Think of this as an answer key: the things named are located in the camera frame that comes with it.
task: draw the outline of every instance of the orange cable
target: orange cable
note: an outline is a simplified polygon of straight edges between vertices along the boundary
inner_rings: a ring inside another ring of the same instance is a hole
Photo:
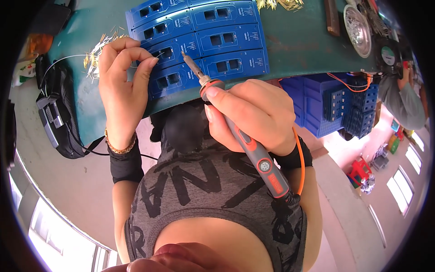
[[[327,73],[327,75],[330,76],[330,77],[332,77],[332,78],[334,78],[334,79],[336,79],[336,80],[338,80],[338,81],[340,81],[340,82],[343,83],[343,84],[344,84],[344,85],[345,85],[349,90],[351,90],[351,91],[353,91],[353,92],[355,92],[355,93],[361,93],[361,92],[363,92],[363,91],[366,91],[366,90],[370,87],[370,78],[371,78],[371,77],[369,77],[369,76],[367,76],[367,87],[366,87],[364,90],[356,91],[356,90],[351,89],[351,88],[349,87],[349,85],[347,85],[346,83],[344,83],[341,79],[339,79],[338,77],[334,76],[333,74],[331,74],[331,73]]]
[[[299,189],[298,189],[298,195],[301,195],[302,189],[304,187],[304,181],[305,181],[305,160],[304,160],[304,154],[302,153],[302,147],[296,129],[294,127],[292,127],[292,129],[293,129],[294,137],[296,139],[296,145],[298,146],[299,157],[301,158],[301,182],[299,183]]]

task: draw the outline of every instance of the woman's left hand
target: woman's left hand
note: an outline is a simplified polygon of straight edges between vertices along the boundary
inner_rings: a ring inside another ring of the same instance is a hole
[[[98,61],[101,99],[107,117],[107,135],[116,149],[125,149],[148,101],[150,73],[158,62],[141,43],[131,38],[117,39],[103,47]],[[127,69],[132,61],[141,61],[133,81],[127,81]]]

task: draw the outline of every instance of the black cable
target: black cable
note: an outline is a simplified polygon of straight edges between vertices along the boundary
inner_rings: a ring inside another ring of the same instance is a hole
[[[81,144],[81,141],[77,140],[76,136],[71,132],[71,129],[70,129],[70,126],[68,125],[68,123],[65,123],[65,125],[67,126],[67,129],[68,129],[69,133],[73,136],[73,138],[74,138],[74,140],[76,141],[76,143],[77,143],[79,146],[81,146],[84,150],[89,151],[90,153],[94,153],[95,155],[100,155],[100,156],[109,156],[109,155],[110,155],[109,153],[107,153],[107,154],[98,153],[98,152],[95,152],[95,151],[93,151],[93,150],[90,150],[90,149],[84,147],[84,146]],[[154,157],[151,157],[151,156],[148,156],[148,155],[144,155],[144,154],[141,154],[141,156],[143,156],[143,157],[147,157],[147,158],[150,158],[150,159],[153,159],[153,160],[156,160],[156,161],[158,160],[158,159],[156,159],[156,158],[154,158]]]

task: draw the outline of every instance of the pile of gold pins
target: pile of gold pins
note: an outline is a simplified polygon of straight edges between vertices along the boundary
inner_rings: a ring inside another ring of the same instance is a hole
[[[260,11],[260,9],[263,7],[274,10],[276,9],[277,3],[280,3],[281,6],[283,6],[283,8],[286,10],[294,10],[293,12],[296,12],[304,7],[304,2],[302,0],[259,0],[257,2],[257,8],[258,11]]]
[[[116,26],[114,26],[110,31],[111,33],[113,32],[115,27]],[[89,52],[85,52],[86,56],[84,57],[83,60],[83,66],[87,72],[83,72],[83,73],[87,73],[86,77],[92,78],[92,83],[94,83],[94,79],[100,78],[100,71],[98,70],[98,58],[101,55],[103,47],[109,42],[112,42],[116,39],[128,37],[128,35],[126,34],[122,34],[121,36],[119,36],[120,29],[125,30],[122,27],[118,27],[118,29],[113,33],[111,37],[106,36],[106,34],[104,33],[103,35],[101,35],[100,42],[97,43],[97,45],[92,50],[90,49]]]

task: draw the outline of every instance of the soldering iron handle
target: soldering iron handle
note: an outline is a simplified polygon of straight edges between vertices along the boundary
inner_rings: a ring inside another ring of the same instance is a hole
[[[285,197],[289,190],[288,183],[264,146],[240,130],[227,116],[224,115],[224,117],[234,137],[263,178],[272,196],[274,198]]]

